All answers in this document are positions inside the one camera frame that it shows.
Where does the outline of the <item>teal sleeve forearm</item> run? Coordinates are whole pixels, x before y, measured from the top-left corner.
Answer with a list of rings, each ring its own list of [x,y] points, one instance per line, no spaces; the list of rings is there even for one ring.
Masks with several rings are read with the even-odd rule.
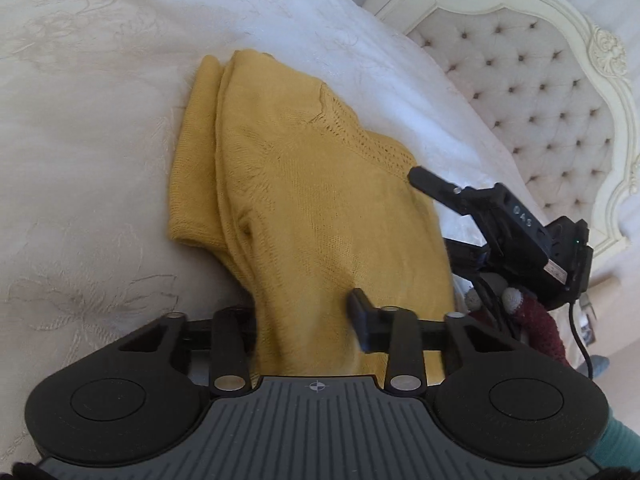
[[[608,423],[598,443],[588,452],[588,457],[602,470],[626,469],[639,472],[639,435],[608,411]]]

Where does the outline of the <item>gloved right hand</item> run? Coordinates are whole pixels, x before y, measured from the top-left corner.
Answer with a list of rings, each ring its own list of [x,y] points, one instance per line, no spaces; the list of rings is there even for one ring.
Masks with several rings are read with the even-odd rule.
[[[507,287],[501,294],[502,308],[511,322],[524,335],[525,343],[534,350],[570,366],[566,358],[564,342],[554,318],[534,297],[514,287]],[[475,288],[464,294],[464,304],[469,315],[490,328],[497,328],[497,319],[489,312]]]

